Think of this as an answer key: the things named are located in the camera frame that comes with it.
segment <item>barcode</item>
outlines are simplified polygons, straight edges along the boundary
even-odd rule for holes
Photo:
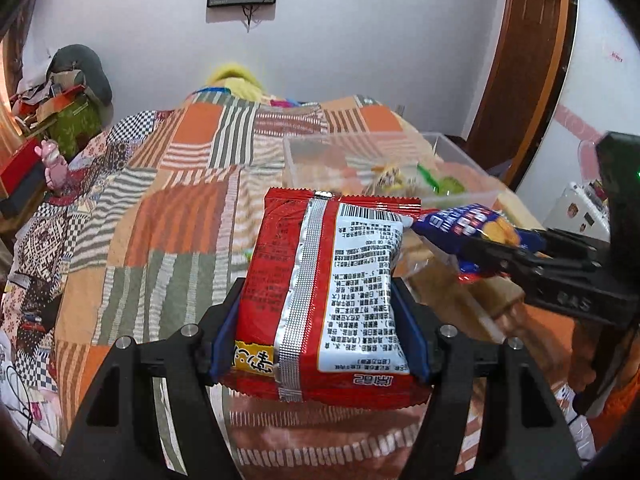
[[[355,216],[357,218],[366,218],[367,220],[387,220],[391,222],[402,221],[399,214],[391,211],[380,211],[380,209],[370,209],[351,204],[340,204],[338,216]]]

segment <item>pink toy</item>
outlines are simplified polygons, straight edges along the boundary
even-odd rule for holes
[[[60,155],[58,143],[55,140],[43,140],[42,147],[36,146],[33,151],[42,158],[44,164],[44,178],[47,186],[53,191],[61,190],[66,182],[69,171],[65,157]]]

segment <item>person's hand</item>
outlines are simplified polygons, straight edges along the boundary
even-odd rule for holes
[[[599,335],[600,327],[586,322],[575,323],[568,383],[576,393],[582,392],[588,384],[593,383],[596,379],[596,372],[591,368],[591,362],[596,352]],[[629,344],[630,337],[631,335],[627,336],[623,341],[625,349]],[[624,388],[629,384],[638,373],[639,367],[640,336],[636,336],[626,363],[620,371],[615,387]]]

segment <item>brown door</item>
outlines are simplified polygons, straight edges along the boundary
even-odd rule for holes
[[[507,0],[489,81],[465,151],[486,170],[512,160],[549,72],[560,0]]]

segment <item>red snack package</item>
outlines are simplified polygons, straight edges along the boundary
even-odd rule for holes
[[[401,215],[418,218],[420,201],[273,188],[264,204],[223,382],[288,401],[424,402],[429,391],[409,375],[390,306]]]

